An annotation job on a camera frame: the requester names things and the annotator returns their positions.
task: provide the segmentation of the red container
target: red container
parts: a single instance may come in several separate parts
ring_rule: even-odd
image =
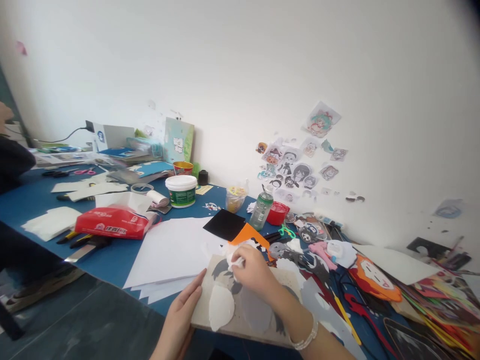
[[[280,226],[284,223],[285,217],[289,213],[290,208],[281,202],[274,201],[270,212],[266,217],[266,221],[273,226]]]

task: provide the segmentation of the green scissors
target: green scissors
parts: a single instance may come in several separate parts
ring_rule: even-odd
[[[278,232],[280,233],[280,235],[284,236],[285,233],[287,234],[287,236],[289,236],[290,238],[292,239],[296,239],[297,237],[295,236],[295,233],[289,229],[289,227],[287,226],[287,223],[284,221],[283,224],[281,225],[281,228],[280,230],[278,230]]]

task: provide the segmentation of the pink scissors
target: pink scissors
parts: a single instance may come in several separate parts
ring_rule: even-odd
[[[96,172],[92,171],[93,169],[95,169],[95,168],[91,167],[88,170],[78,170],[78,171],[75,171],[74,174],[77,174],[77,175],[81,175],[81,174],[95,175]]]

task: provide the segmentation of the green label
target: green label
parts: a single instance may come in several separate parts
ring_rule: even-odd
[[[170,191],[172,205],[184,206],[195,201],[195,188],[185,191]]]

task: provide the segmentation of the orange paper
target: orange paper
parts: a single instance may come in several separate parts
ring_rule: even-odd
[[[244,241],[247,241],[252,238],[255,239],[257,243],[262,245],[267,250],[266,253],[268,255],[268,260],[274,261],[275,259],[270,256],[268,251],[270,248],[270,243],[267,240],[265,240],[265,238],[262,235],[260,235],[260,233],[257,230],[255,230],[249,223],[245,224],[245,226],[243,227],[243,229],[241,229],[241,231],[238,233],[236,238],[234,238],[231,241],[230,245],[239,245]]]

